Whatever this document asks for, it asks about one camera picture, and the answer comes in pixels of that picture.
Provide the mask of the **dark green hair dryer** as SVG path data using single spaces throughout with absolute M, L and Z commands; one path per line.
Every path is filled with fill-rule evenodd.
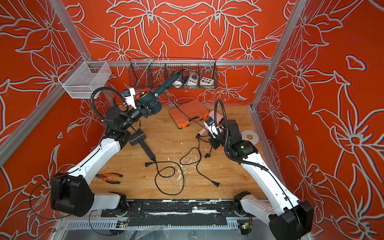
M 178 78 L 178 72 L 174 72 L 167 80 L 160 84 L 154 91 L 150 89 L 145 89 L 141 93 L 136 95 L 136 101 L 142 104 L 147 104 L 152 110 L 153 115 L 159 113 L 162 109 L 162 105 L 159 102 L 159 96 L 162 95 L 166 90 L 168 90 Z

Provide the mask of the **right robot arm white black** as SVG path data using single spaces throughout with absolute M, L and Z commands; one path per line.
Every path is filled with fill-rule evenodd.
M 244 191 L 234 199 L 242 214 L 250 214 L 269 226 L 277 240 L 311 240 L 314 208 L 301 201 L 270 170 L 253 143 L 244 139 L 235 120 L 228 120 L 222 100 L 215 102 L 221 108 L 224 120 L 208 118 L 204 124 L 213 149 L 222 146 L 228 159 L 241 165 L 256 181 L 269 202 L 264 203 Z

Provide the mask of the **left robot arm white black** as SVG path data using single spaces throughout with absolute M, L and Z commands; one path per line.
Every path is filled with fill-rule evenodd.
M 101 91 L 115 93 L 123 101 L 126 110 L 113 105 L 104 115 L 101 114 L 95 106 L 95 95 Z M 104 122 L 105 132 L 98 146 L 81 162 L 67 172 L 52 177 L 53 210 L 77 217 L 98 210 L 114 210 L 122 215 L 127 213 L 126 195 L 115 192 L 94 194 L 90 184 L 100 169 L 128 143 L 131 137 L 129 128 L 142 117 L 155 115 L 162 109 L 159 95 L 157 91 L 149 89 L 136 94 L 133 88 L 119 93 L 108 87 L 98 88 L 91 94 L 91 108 Z

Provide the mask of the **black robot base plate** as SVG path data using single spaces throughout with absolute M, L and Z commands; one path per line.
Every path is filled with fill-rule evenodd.
M 118 215 L 103 210 L 101 217 L 127 220 L 129 227 L 229 227 L 250 222 L 233 199 L 135 199 L 127 200 L 128 210 Z

